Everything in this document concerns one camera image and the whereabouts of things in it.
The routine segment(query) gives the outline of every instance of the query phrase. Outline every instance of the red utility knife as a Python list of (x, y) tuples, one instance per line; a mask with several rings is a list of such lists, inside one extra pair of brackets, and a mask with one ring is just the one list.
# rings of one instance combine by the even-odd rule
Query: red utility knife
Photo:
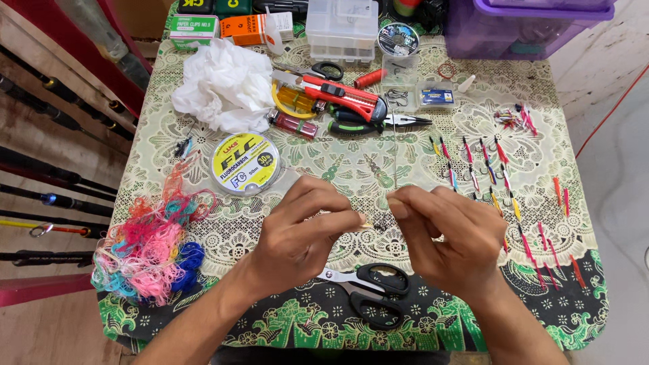
[(325, 100), (350, 108), (368, 123), (382, 125), (387, 117), (386, 102), (376, 94), (319, 77), (298, 76), (279, 70), (273, 71), (272, 78), (286, 83), (289, 87), (304, 90), (304, 93), (313, 99)]

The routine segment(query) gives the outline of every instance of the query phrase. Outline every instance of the orange box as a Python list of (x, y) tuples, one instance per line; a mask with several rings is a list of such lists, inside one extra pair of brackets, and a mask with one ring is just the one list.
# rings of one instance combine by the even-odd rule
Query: orange box
[[(293, 39), (293, 19), (291, 13), (272, 13), (283, 41)], [(233, 16), (221, 20), (221, 39), (234, 45), (265, 44), (266, 14)]]

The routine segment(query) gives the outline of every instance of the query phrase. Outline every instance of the green box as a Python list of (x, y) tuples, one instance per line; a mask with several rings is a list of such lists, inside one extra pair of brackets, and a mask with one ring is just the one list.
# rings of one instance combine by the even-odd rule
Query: green box
[(169, 39), (177, 49), (191, 51), (197, 44), (209, 45), (220, 33), (219, 18), (214, 15), (176, 14), (171, 20)]
[(219, 19), (229, 18), (230, 16), (252, 15), (252, 0), (216, 0), (214, 14)]

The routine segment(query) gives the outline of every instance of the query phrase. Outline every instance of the lighter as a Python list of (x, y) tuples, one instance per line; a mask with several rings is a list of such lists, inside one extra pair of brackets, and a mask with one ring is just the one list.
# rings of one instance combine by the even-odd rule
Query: lighter
[(268, 120), (278, 128), (303, 135), (309, 140), (313, 140), (313, 137), (318, 132), (318, 126), (282, 113), (277, 109), (268, 112)]

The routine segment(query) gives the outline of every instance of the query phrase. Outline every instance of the purple plastic container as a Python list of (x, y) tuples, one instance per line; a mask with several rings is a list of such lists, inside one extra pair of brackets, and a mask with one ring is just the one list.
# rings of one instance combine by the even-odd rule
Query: purple plastic container
[(495, 8), (488, 0), (450, 2), (446, 43), (452, 58), (544, 60), (586, 28), (613, 19), (605, 12)]
[(500, 8), (542, 8), (582, 12), (605, 12), (615, 0), (487, 0)]

